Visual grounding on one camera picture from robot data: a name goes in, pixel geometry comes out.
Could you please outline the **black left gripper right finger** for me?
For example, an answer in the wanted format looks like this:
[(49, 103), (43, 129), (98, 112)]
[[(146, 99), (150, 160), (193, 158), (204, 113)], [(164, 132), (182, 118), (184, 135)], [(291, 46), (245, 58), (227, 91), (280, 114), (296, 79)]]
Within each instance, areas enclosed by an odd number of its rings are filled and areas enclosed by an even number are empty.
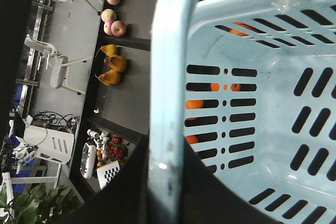
[(181, 223), (280, 223), (223, 185), (184, 141)]

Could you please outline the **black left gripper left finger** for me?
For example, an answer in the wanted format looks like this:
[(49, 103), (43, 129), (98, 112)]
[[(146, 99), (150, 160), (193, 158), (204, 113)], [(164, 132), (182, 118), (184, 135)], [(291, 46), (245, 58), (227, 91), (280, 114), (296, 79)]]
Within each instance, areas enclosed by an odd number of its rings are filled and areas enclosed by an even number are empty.
[(144, 136), (112, 181), (62, 222), (157, 223), (150, 213), (148, 158), (149, 137)]

